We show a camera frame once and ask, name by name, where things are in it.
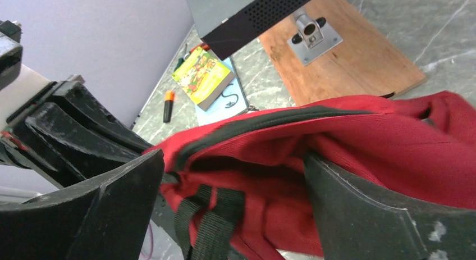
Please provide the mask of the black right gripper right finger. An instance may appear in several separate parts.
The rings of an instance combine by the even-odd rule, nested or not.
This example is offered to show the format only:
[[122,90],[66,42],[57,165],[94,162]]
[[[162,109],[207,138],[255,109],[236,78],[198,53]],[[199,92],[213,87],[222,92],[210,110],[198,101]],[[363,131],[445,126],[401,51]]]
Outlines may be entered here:
[[317,154],[305,181],[325,259],[474,259],[475,211],[388,190]]

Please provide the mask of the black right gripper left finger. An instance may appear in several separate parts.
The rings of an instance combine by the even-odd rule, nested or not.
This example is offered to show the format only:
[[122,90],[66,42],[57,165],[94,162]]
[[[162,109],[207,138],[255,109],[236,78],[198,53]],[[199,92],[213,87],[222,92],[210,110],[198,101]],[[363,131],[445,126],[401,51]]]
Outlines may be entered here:
[[67,188],[1,205],[2,259],[138,259],[164,171],[154,150]]

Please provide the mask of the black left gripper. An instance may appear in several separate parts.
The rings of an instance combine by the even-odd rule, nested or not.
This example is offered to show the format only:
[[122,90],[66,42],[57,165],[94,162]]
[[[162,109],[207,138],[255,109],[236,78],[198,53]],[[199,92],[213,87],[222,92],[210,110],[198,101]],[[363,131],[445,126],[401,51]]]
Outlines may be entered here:
[[25,66],[22,28],[1,22],[1,163],[29,168],[60,188],[175,184],[163,155],[116,119],[80,75],[51,81]]

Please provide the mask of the red backpack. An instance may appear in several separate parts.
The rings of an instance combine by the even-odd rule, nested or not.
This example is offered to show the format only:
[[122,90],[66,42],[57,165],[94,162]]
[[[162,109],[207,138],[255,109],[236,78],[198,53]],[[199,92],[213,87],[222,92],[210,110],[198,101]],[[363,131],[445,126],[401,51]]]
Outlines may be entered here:
[[475,108],[452,92],[391,100],[373,95],[247,113],[158,144],[160,190],[185,259],[324,258],[305,181],[317,154],[371,183],[475,211]]

